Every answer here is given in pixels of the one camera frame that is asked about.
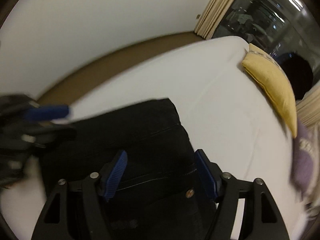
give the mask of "curtain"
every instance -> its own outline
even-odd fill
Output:
[[[297,115],[308,128],[320,122],[320,86],[314,86],[297,104]]]
[[[210,0],[194,32],[204,39],[211,39],[220,21],[234,0]]]

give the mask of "blue handle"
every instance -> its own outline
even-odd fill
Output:
[[[50,121],[53,119],[65,118],[69,114],[69,106],[52,105],[30,108],[24,114],[24,119],[30,122]]]

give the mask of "glass window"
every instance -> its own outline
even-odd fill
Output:
[[[320,27],[302,0],[235,0],[213,38],[236,35],[272,57],[295,52],[320,80]]]

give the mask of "metal screw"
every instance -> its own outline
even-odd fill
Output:
[[[229,172],[224,172],[222,173],[222,177],[224,177],[225,179],[230,179],[232,175]]]
[[[96,179],[97,177],[99,177],[99,173],[97,173],[97,172],[93,172],[90,174],[91,179]]]
[[[259,185],[262,185],[262,184],[264,183],[264,181],[263,181],[262,179],[260,179],[260,178],[256,178],[256,179],[255,179],[255,182],[256,182],[257,184],[259,184]]]
[[[191,198],[195,194],[195,191],[193,189],[189,189],[186,192],[186,198]]]
[[[65,179],[60,179],[60,180],[58,181],[58,184],[59,184],[60,186],[62,186],[62,185],[64,185],[66,182],[67,182],[67,181],[66,181]]]

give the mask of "bed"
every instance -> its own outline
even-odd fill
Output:
[[[290,183],[291,133],[241,66],[248,47],[243,39],[229,36],[145,61],[74,103],[71,120],[168,97],[193,148],[202,148],[210,161],[238,179],[263,178],[290,238],[299,239],[307,220]],[[36,160],[30,163],[29,179],[1,196],[3,215],[20,240],[31,238],[45,200]],[[240,231],[243,205],[239,201],[232,239],[237,239]]]

